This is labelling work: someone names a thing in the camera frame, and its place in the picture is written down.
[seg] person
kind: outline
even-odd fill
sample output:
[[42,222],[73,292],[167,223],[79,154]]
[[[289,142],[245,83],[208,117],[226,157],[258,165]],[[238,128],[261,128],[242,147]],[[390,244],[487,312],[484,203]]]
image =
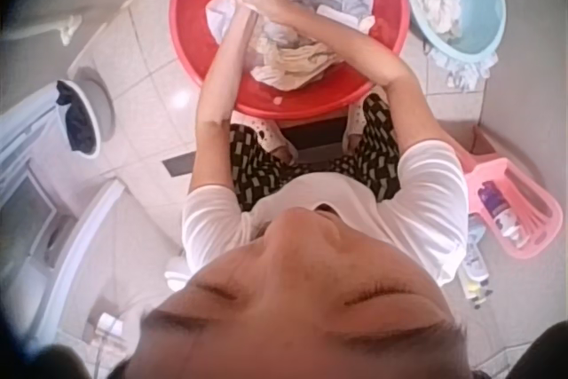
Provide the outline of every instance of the person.
[[[467,186],[412,70],[290,0],[237,2],[197,111],[183,235],[193,277],[142,320],[111,377],[472,377],[439,287],[465,256]],[[361,103],[351,154],[295,165],[231,125],[259,14],[384,89]]]

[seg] patterned pants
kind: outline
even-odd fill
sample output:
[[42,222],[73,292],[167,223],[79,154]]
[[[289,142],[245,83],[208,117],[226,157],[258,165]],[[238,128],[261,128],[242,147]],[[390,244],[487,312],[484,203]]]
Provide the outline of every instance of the patterned pants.
[[367,126],[354,155],[344,155],[329,162],[287,165],[267,153],[249,127],[231,126],[231,164],[237,199],[243,211],[276,193],[299,176],[313,172],[337,172],[368,187],[377,201],[391,199],[400,189],[397,176],[398,146],[391,112],[376,94],[365,100],[363,112]]

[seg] red plastic basin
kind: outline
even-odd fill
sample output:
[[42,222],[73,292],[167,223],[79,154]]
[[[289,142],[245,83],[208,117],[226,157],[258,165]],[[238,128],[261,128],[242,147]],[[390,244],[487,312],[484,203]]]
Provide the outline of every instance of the red plastic basin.
[[[217,43],[209,32],[205,6],[209,0],[171,0],[170,31],[177,55],[187,73],[201,86]],[[375,0],[376,24],[370,35],[400,53],[409,24],[407,0]],[[256,117],[292,120],[329,113],[365,95],[371,84],[363,75],[346,64],[327,70],[324,77],[296,91],[279,91],[259,83],[245,71],[237,109]],[[282,97],[279,105],[276,97]]]

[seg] pink plastic basket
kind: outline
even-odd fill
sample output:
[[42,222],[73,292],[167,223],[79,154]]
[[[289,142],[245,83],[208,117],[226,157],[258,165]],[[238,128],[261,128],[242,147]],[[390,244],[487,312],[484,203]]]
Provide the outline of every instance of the pink plastic basket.
[[[478,138],[486,146],[493,147],[478,127]],[[454,149],[460,159],[469,190],[469,213],[481,216],[505,252],[517,259],[535,257],[552,242],[563,223],[563,211],[558,202],[544,188],[537,185],[513,162],[497,153],[474,155],[454,141]],[[517,214],[521,233],[528,242],[518,249],[501,234],[477,191],[484,182],[493,181]]]

